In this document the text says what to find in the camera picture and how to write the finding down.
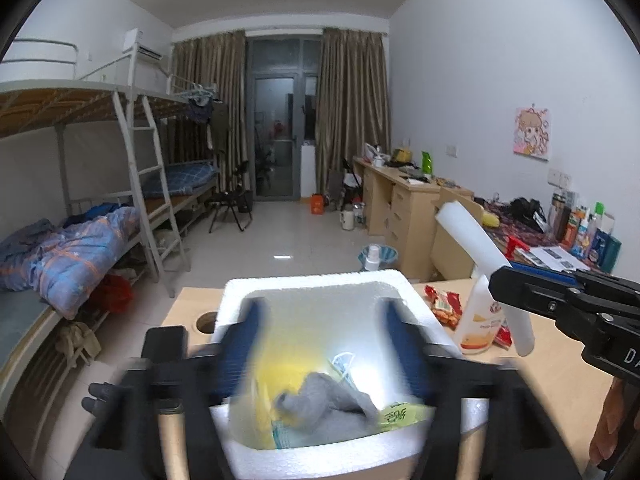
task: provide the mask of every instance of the green bottle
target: green bottle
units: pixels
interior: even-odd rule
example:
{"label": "green bottle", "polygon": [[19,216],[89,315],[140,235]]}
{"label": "green bottle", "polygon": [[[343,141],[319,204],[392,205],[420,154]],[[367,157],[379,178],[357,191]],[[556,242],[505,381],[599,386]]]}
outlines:
{"label": "green bottle", "polygon": [[422,152],[422,172],[427,175],[433,174],[433,164],[429,152]]}

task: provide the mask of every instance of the orange bag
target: orange bag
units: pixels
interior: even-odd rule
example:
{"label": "orange bag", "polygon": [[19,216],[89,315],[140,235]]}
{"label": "orange bag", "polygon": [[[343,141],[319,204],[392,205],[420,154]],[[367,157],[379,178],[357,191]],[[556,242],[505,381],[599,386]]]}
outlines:
{"label": "orange bag", "polygon": [[322,195],[315,194],[311,197],[311,214],[324,214],[324,197]]}
{"label": "orange bag", "polygon": [[133,289],[129,280],[107,274],[95,287],[87,303],[100,310],[121,314],[127,311],[132,300]]}

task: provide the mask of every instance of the blue floral comforter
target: blue floral comforter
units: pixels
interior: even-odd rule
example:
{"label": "blue floral comforter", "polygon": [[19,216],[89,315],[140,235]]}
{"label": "blue floral comforter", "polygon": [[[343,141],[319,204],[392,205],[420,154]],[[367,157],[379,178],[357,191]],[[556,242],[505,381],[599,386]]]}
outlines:
{"label": "blue floral comforter", "polygon": [[137,229],[132,207],[67,228],[39,220],[0,242],[0,288],[32,288],[73,319]]}

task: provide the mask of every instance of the grey cloth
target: grey cloth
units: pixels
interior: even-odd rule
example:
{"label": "grey cloth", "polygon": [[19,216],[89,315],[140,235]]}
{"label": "grey cloth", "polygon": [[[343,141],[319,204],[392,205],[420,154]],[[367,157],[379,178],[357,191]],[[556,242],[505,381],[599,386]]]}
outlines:
{"label": "grey cloth", "polygon": [[284,392],[274,405],[292,415],[296,426],[286,428],[283,447],[322,446],[378,432],[378,410],[371,398],[346,382],[311,373],[297,395]]}

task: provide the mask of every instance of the air conditioner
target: air conditioner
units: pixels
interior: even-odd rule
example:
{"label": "air conditioner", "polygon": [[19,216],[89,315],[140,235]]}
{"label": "air conditioner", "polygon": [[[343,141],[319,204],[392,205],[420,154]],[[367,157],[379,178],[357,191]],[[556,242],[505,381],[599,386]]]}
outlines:
{"label": "air conditioner", "polygon": [[156,61],[160,61],[162,59],[162,54],[160,54],[159,52],[156,52],[155,50],[153,50],[152,48],[149,48],[148,46],[145,46],[142,43],[142,31],[139,28],[133,28],[124,35],[124,44],[122,45],[122,52],[123,53],[129,52],[133,48],[133,45],[135,43],[138,44],[138,51],[140,54],[144,54],[145,56],[155,59]]}

